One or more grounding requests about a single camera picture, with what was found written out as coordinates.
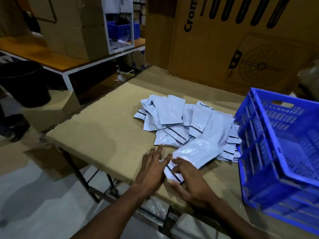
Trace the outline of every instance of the floor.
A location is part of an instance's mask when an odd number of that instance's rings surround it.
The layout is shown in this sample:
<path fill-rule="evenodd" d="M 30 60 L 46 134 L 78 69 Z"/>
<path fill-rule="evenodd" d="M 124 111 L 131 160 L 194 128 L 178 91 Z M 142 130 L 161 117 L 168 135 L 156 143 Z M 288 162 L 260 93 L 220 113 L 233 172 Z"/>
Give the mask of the floor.
<path fill-rule="evenodd" d="M 17 113 L 18 104 L 11 99 L 0 102 L 6 115 Z M 19 142 L 0 138 L 0 238 L 67 239 L 109 205 L 106 201 L 96 204 L 73 174 L 53 182 L 30 160 L 24 152 L 42 146 L 39 137 L 30 128 Z M 86 179 L 95 171 L 92 165 L 81 169 Z M 105 191 L 109 187 L 106 174 L 98 172 L 90 185 Z M 122 183 L 117 188 L 124 192 L 128 185 Z M 168 204 L 152 197 L 143 207 L 165 217 Z M 186 214 L 171 232 L 174 238 L 182 239 L 229 238 Z M 168 237 L 132 217 L 121 238 Z"/>

